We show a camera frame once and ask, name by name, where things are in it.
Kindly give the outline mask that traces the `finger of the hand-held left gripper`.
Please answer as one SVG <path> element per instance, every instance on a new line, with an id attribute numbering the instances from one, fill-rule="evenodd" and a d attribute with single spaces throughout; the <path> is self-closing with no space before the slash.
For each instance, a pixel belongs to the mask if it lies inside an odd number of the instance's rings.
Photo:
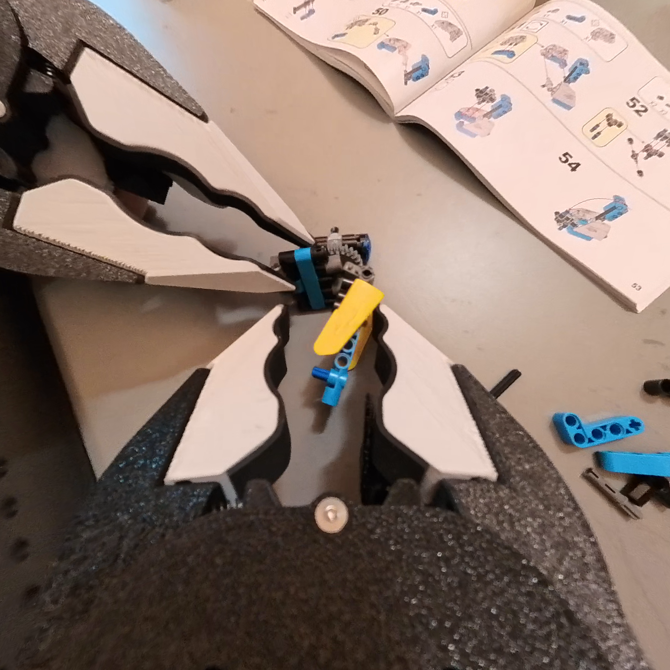
<path id="1" fill-rule="evenodd" d="M 192 196 L 247 214 L 297 246 L 314 242 L 297 215 L 213 122 L 84 47 L 69 75 L 85 125 L 138 163 L 165 173 Z"/>
<path id="2" fill-rule="evenodd" d="M 246 293 L 295 289 L 252 261 L 226 258 L 194 238 L 144 226 L 111 195 L 75 178 L 28 190 L 20 198 L 12 227 L 34 239 L 135 271 L 149 285 Z"/>

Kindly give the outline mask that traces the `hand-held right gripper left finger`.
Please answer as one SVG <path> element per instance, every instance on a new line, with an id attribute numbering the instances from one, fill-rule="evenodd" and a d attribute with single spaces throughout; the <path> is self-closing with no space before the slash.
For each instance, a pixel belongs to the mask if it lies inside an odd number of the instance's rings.
<path id="1" fill-rule="evenodd" d="M 279 386 L 288 367 L 289 311 L 275 306 L 206 367 L 204 386 L 165 483 L 276 482 L 291 456 Z"/>

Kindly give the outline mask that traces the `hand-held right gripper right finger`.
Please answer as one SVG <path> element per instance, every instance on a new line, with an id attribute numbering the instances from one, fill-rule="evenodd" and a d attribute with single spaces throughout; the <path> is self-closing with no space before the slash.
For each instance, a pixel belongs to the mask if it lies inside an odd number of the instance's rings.
<path id="1" fill-rule="evenodd" d="M 411 479 L 425 490 L 440 481 L 498 472 L 466 402 L 453 362 L 388 306 L 374 313 L 373 467 L 389 484 Z"/>

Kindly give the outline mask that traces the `yellow blue brick assembly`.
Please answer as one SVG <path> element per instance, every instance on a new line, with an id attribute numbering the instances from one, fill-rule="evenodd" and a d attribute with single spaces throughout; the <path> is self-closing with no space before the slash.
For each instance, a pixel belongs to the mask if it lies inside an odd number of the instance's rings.
<path id="1" fill-rule="evenodd" d="M 354 280 L 340 305 L 332 312 L 314 343 L 318 356 L 331 356 L 329 369 L 314 367 L 312 377 L 324 384 L 322 403 L 339 404 L 350 373 L 362 356 L 373 330 L 373 315 L 385 294 L 364 280 Z"/>

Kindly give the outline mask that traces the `black blue brick assembly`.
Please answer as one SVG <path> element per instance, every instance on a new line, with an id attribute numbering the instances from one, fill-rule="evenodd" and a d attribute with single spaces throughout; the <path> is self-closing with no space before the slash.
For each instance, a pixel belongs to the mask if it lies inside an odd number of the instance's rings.
<path id="1" fill-rule="evenodd" d="M 319 312 L 337 308 L 355 280 L 374 283 L 371 254 L 366 233 L 345 234 L 334 227 L 309 247 L 272 257 L 271 268 L 294 284 L 300 312 Z"/>

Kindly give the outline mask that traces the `grey desk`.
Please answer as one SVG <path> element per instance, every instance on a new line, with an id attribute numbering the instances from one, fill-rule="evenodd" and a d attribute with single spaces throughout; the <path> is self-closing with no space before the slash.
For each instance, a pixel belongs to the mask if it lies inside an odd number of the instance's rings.
<path id="1" fill-rule="evenodd" d="M 293 44 L 250 1 L 97 1 L 195 97 L 304 225 L 373 239 L 385 303 L 487 388 L 553 460 L 582 505 L 654 669 L 669 668 L 669 510 L 621 515 L 581 477 L 556 411 L 636 415 L 617 449 L 669 448 L 669 293 L 624 310 L 521 226 L 433 134 L 394 125 L 354 80 Z M 93 470 L 189 374 L 280 297 L 31 280 Z"/>

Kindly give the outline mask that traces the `black axle rod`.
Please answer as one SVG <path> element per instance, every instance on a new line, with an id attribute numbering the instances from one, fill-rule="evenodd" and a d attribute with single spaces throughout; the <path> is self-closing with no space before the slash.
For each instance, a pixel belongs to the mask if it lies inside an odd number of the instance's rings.
<path id="1" fill-rule="evenodd" d="M 491 389 L 490 394 L 493 398 L 498 399 L 504 394 L 516 381 L 522 376 L 518 369 L 510 370 L 502 379 L 500 379 Z"/>

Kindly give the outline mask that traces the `pile of loose brick parts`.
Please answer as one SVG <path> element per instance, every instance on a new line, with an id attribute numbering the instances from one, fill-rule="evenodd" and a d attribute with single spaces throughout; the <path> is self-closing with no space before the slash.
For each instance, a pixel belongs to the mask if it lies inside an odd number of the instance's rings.
<path id="1" fill-rule="evenodd" d="M 552 423 L 557 435 L 568 446 L 595 448 L 637 436 L 645 431 L 644 422 L 634 416 L 606 418 L 585 423 L 574 413 L 556 413 Z M 669 508 L 669 453 L 599 450 L 594 457 L 598 467 L 623 474 L 628 480 L 620 490 L 605 481 L 593 468 L 582 477 L 598 489 L 613 505 L 632 519 L 641 518 L 641 508 L 650 501 Z"/>

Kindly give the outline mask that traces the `black perforated mat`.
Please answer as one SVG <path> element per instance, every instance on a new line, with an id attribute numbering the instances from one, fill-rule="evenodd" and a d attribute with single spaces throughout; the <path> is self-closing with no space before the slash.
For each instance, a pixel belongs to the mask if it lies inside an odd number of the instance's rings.
<path id="1" fill-rule="evenodd" d="M 1 271 L 1 668 L 17 656 L 94 475 L 31 281 Z"/>

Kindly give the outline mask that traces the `building instruction booklet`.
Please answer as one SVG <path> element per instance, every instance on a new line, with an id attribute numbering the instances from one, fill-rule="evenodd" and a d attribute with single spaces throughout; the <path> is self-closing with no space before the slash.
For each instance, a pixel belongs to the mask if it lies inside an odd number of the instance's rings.
<path id="1" fill-rule="evenodd" d="M 669 72 L 591 1 L 254 1 L 640 313 L 669 289 Z"/>

